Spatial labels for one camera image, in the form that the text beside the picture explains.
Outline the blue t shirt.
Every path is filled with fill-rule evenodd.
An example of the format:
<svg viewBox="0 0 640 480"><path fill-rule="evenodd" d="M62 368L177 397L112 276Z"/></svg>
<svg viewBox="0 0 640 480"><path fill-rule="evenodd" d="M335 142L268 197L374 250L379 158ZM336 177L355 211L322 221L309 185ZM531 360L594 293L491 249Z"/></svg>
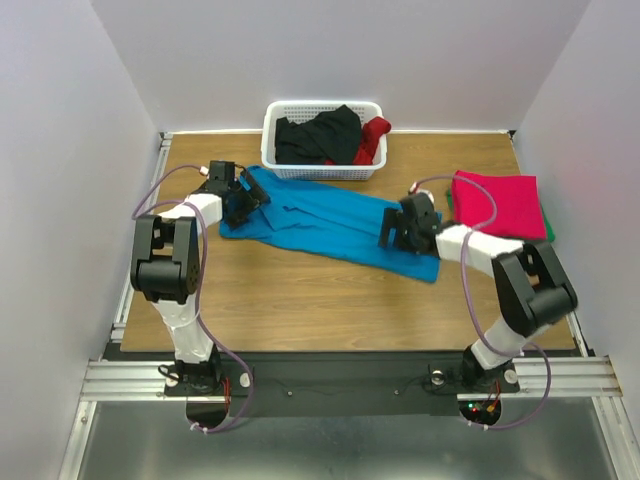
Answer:
<svg viewBox="0 0 640 480"><path fill-rule="evenodd" d="M260 166L251 166L248 172L269 195L270 202L235 229L220 223L221 237L256 240L426 283L437 280L439 259L378 245L384 211L398 209L399 203L318 182L281 179Z"/></svg>

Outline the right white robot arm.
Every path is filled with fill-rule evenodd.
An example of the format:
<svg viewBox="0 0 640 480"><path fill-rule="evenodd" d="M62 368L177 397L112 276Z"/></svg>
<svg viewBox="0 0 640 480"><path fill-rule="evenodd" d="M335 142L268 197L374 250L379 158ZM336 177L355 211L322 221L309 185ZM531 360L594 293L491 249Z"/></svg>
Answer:
<svg viewBox="0 0 640 480"><path fill-rule="evenodd" d="M478 334L463 352L460 366L461 381L472 390L491 384L496 369L578 306L576 291L548 241L505 239L443 222L423 191L384 210L379 245L460 264L465 300ZM495 282L500 316L486 331L472 306L467 267Z"/></svg>

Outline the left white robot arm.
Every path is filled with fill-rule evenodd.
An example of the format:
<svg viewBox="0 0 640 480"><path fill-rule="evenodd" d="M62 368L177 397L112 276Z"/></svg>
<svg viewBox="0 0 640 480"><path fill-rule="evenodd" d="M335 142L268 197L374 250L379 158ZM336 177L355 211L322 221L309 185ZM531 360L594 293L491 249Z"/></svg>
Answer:
<svg viewBox="0 0 640 480"><path fill-rule="evenodd" d="M170 387L202 394L230 391L222 371L222 346L204 325L201 287L208 252L208 228L219 223L236 229L270 197L248 168L229 161L193 165L203 184L182 200L148 205L150 194L134 208L130 282L159 312L174 346L174 365L159 369Z"/></svg>

